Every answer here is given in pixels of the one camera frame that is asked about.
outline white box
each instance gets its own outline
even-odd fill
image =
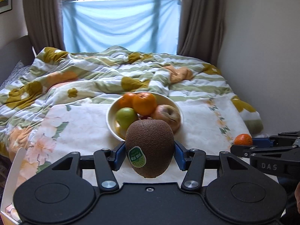
[[[4,225],[19,225],[17,221],[12,219],[9,215],[5,213],[5,209],[12,204],[13,196],[17,186],[17,180],[19,176],[19,172],[21,169],[21,164],[26,155],[26,149],[20,148],[17,151],[15,159],[13,160],[13,164],[11,165],[6,185],[3,192],[1,207],[0,207],[0,215]]]

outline mandarin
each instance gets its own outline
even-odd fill
[[[133,98],[136,97],[136,94],[131,93],[131,92],[127,92],[123,95],[123,97],[121,99],[119,99],[118,101],[118,105],[119,108],[124,108],[124,107],[129,107],[129,108],[133,108],[132,107],[132,101]]]
[[[253,140],[249,134],[239,134],[233,142],[234,145],[252,146]]]
[[[157,107],[156,98],[149,92],[137,93],[132,101],[133,109],[142,116],[150,115]]]

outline kiwi fruit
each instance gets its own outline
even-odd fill
[[[163,120],[138,120],[126,132],[125,147],[134,171],[145,178],[156,178],[172,160],[173,131]]]

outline pillow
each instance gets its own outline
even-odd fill
[[[4,80],[2,85],[0,86],[0,90],[4,89],[6,86],[10,85],[12,82],[18,80],[19,77],[23,76],[24,74],[29,72],[30,66],[24,66],[22,61],[19,61],[9,77]]]

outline apple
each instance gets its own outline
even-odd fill
[[[151,118],[163,120],[170,125],[173,133],[180,127],[181,117],[179,111],[170,105],[159,105],[151,114]]]
[[[122,129],[128,129],[129,126],[139,119],[137,113],[129,107],[123,107],[117,111],[115,120]]]

